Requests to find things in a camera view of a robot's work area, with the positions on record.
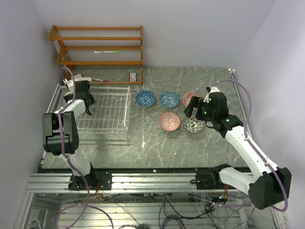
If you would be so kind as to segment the white soap bar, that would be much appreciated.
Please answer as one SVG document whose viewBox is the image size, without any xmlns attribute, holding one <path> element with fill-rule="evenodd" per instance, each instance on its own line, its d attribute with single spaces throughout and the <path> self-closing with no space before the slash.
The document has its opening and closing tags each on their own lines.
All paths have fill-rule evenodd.
<svg viewBox="0 0 305 229">
<path fill-rule="evenodd" d="M 91 77 L 80 77 L 77 78 L 78 81 L 88 81 L 88 82 L 92 82 L 92 78 Z"/>
</svg>

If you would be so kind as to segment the red striped bowl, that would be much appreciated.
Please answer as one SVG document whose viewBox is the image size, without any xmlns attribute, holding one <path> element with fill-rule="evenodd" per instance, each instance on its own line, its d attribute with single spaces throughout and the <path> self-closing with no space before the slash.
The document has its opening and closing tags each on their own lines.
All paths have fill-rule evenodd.
<svg viewBox="0 0 305 229">
<path fill-rule="evenodd" d="M 199 95 L 194 92 L 187 92 L 186 94 L 184 94 L 182 96 L 181 100 L 182 100 L 182 104 L 184 105 L 185 108 L 189 105 L 191 98 L 193 96 L 199 97 Z"/>
</svg>

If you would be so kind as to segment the red circle patterned bowl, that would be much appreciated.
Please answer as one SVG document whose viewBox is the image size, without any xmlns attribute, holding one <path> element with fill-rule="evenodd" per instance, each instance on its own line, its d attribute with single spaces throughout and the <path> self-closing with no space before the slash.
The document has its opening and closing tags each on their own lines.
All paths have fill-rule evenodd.
<svg viewBox="0 0 305 229">
<path fill-rule="evenodd" d="M 159 117 L 159 125 L 162 130 L 173 132 L 181 125 L 179 116 L 174 112 L 165 112 Z"/>
</svg>

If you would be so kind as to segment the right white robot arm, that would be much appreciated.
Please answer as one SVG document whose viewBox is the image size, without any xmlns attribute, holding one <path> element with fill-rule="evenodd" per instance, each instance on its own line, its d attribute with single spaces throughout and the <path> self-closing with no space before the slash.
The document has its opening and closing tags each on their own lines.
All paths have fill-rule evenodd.
<svg viewBox="0 0 305 229">
<path fill-rule="evenodd" d="M 252 174 L 247 175 L 223 164 L 212 169 L 211 185 L 222 188 L 232 186 L 248 195 L 257 209 L 275 208 L 284 202 L 281 212 L 288 207 L 288 197 L 292 174 L 288 168 L 280 168 L 247 136 L 246 127 L 235 115 L 229 114 L 227 98 L 222 92 L 211 91 L 205 98 L 192 96 L 184 110 L 186 117 L 191 117 L 196 109 L 195 118 L 211 122 L 212 129 L 229 142 L 245 161 Z"/>
</svg>

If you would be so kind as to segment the light blue patterned bowl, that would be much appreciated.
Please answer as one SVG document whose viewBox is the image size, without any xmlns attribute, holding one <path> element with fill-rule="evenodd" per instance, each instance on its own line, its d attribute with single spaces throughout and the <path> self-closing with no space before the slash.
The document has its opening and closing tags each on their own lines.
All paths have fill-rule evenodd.
<svg viewBox="0 0 305 229">
<path fill-rule="evenodd" d="M 178 106 L 180 97 L 173 91 L 165 91 L 160 94 L 159 100 L 165 108 L 173 109 Z"/>
</svg>

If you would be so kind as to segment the aluminium mounting rail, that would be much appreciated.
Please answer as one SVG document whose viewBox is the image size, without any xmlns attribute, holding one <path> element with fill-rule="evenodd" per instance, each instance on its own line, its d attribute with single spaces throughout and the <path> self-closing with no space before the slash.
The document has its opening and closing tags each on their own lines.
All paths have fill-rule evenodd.
<svg viewBox="0 0 305 229">
<path fill-rule="evenodd" d="M 194 173 L 176 174 L 113 174 L 111 189 L 100 188 L 100 193 L 174 193 L 198 192 L 190 180 Z M 27 193 L 77 193 L 68 190 L 69 174 L 33 174 L 30 176 Z"/>
</svg>

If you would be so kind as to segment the dark blue patterned bowl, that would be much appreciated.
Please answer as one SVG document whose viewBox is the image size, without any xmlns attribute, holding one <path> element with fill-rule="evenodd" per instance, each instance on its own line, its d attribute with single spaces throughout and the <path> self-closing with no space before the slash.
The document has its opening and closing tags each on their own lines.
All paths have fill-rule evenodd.
<svg viewBox="0 0 305 229">
<path fill-rule="evenodd" d="M 149 108 L 155 103 L 156 96 L 152 91 L 142 90 L 136 94 L 135 100 L 139 106 Z"/>
</svg>

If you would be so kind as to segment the black and white leaf bowl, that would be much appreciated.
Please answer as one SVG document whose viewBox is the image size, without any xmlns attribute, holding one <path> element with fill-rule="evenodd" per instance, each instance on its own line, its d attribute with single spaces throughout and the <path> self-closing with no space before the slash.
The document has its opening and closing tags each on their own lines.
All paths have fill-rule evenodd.
<svg viewBox="0 0 305 229">
<path fill-rule="evenodd" d="M 190 133 L 199 133 L 204 128 L 204 121 L 198 120 L 193 114 L 191 117 L 183 118 L 183 127 Z"/>
</svg>

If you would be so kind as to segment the red and white flat box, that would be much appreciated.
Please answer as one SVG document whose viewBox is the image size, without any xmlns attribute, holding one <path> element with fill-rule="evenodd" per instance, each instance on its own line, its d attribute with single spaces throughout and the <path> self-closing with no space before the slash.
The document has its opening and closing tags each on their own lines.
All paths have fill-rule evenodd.
<svg viewBox="0 0 305 229">
<path fill-rule="evenodd" d="M 77 74 L 77 75 L 74 75 L 73 77 L 74 77 L 74 80 L 79 80 L 79 79 L 81 79 L 83 76 L 82 76 L 81 73 L 79 73 L 79 74 Z"/>
</svg>

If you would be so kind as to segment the red and white card box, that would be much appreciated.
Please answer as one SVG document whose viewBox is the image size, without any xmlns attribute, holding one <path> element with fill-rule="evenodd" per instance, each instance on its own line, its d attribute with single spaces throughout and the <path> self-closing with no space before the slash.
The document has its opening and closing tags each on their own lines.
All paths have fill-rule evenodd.
<svg viewBox="0 0 305 229">
<path fill-rule="evenodd" d="M 129 74 L 129 82 L 136 82 L 136 73 Z"/>
</svg>

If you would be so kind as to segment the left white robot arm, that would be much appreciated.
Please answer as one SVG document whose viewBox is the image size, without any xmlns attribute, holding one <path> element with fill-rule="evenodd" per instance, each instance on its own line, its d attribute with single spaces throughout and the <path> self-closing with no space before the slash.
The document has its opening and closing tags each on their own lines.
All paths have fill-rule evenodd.
<svg viewBox="0 0 305 229">
<path fill-rule="evenodd" d="M 66 105 L 42 116 L 43 148 L 62 158 L 72 170 L 69 190 L 93 189 L 97 185 L 93 165 L 79 149 L 80 138 L 77 119 L 82 114 L 92 115 L 90 106 L 95 103 L 89 81 L 77 81 L 73 92 L 64 97 Z"/>
</svg>

